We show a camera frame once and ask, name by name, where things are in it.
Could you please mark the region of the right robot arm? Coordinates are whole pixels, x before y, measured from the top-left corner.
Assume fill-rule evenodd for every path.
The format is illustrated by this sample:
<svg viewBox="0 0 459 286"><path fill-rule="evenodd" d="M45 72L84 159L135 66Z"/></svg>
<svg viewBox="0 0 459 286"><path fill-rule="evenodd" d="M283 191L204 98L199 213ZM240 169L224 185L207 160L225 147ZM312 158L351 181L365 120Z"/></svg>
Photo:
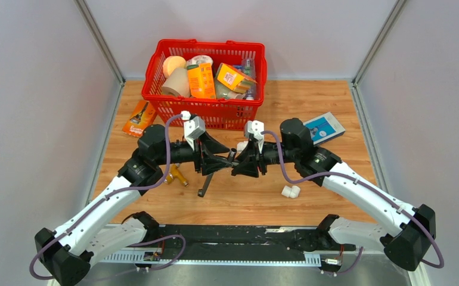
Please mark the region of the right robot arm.
<svg viewBox="0 0 459 286"><path fill-rule="evenodd" d="M260 121L245 124L248 144L237 157L233 175L257 177L265 174L272 164L284 167L293 163L301 182L311 181L341 195L374 219L374 223L364 223L336 214L326 216L317 232L322 248L353 244L381 251L407 271L414 271L424 263L426 253L432 248L438 262L431 263L431 267L444 267L444 257L435 241L436 218L432 208L425 204L413 206L376 187L339 156L315 146L311 131L297 118L283 121L280 132L273 134L273 141L265 141L268 134Z"/></svg>

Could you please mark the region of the white plastic elbow fitting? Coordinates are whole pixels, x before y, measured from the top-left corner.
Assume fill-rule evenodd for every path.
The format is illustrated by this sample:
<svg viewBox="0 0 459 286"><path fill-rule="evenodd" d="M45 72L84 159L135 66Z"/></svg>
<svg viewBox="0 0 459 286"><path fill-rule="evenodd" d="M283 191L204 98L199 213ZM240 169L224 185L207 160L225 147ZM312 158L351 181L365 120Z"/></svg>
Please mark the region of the white plastic elbow fitting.
<svg viewBox="0 0 459 286"><path fill-rule="evenodd" d="M300 194L301 188L298 186L284 186L281 195L287 198L297 198Z"/></svg>

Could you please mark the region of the white plastic pipe fitting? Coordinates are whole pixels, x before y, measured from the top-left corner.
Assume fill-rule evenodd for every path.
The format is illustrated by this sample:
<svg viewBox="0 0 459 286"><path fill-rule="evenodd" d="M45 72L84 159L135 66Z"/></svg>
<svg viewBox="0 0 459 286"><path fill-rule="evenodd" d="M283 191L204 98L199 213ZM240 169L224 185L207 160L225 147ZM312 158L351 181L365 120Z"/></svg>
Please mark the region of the white plastic pipe fitting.
<svg viewBox="0 0 459 286"><path fill-rule="evenodd" d="M248 141L239 142L237 144L237 148L236 148L237 149L237 153L243 152L245 150L245 148L247 147L248 143L249 143Z"/></svg>

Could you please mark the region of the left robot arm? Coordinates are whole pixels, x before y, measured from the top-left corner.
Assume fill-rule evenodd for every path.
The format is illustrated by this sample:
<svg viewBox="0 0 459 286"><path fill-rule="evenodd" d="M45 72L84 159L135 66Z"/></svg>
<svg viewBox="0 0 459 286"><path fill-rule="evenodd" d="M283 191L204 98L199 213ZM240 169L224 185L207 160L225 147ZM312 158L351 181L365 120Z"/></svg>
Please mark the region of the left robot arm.
<svg viewBox="0 0 459 286"><path fill-rule="evenodd" d="M41 264L60 285L76 285L93 266L107 256L130 245L151 247L159 243L157 222L147 213L132 215L123 225L104 227L125 207L158 187L172 163L194 163L203 175L229 166L222 157L230 150L213 139L204 124L185 122L184 140L170 142L166 126L147 127L130 159L118 170L107 187L78 214L53 231L42 228L34 237L37 253L30 273L37 279L34 266Z"/></svg>

